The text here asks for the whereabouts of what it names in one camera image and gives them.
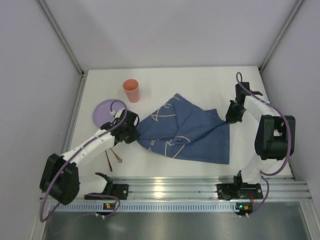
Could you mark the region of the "blue embroidered cloth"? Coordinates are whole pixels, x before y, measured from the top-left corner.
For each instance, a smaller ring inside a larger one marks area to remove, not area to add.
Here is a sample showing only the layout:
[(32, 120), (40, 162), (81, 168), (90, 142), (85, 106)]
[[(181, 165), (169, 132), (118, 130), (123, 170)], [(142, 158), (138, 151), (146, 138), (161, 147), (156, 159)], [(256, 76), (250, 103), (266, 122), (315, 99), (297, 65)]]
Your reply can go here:
[(180, 94), (143, 119), (137, 142), (167, 158), (227, 165), (230, 124), (216, 109), (203, 110)]

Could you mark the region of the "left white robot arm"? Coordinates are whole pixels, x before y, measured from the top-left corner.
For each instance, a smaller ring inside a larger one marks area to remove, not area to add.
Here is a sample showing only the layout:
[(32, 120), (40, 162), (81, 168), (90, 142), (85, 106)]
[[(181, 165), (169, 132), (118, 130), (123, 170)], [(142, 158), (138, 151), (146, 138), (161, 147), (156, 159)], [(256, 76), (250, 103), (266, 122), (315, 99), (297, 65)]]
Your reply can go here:
[(113, 122), (104, 123), (99, 130), (68, 152), (48, 157), (40, 180), (40, 189), (62, 205), (70, 204), (75, 198), (89, 194), (107, 194), (111, 180), (103, 173), (80, 176), (80, 172), (98, 155), (125, 142), (130, 144), (139, 138), (137, 125), (139, 116), (121, 109)]

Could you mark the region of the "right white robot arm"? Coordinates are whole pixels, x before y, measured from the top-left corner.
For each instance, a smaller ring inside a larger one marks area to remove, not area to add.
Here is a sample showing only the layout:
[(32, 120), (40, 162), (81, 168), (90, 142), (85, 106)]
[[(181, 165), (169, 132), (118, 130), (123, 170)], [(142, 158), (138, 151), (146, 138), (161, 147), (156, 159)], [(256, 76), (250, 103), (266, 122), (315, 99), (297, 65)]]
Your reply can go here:
[(269, 160), (284, 161), (294, 152), (296, 119), (292, 115), (280, 114), (262, 98), (262, 93), (252, 91), (248, 82), (235, 86), (235, 100), (230, 102), (226, 121), (241, 122), (249, 112), (258, 123), (254, 140), (255, 154), (248, 165), (233, 177), (232, 183), (217, 187), (221, 200), (262, 199), (260, 180), (268, 176), (266, 163)]

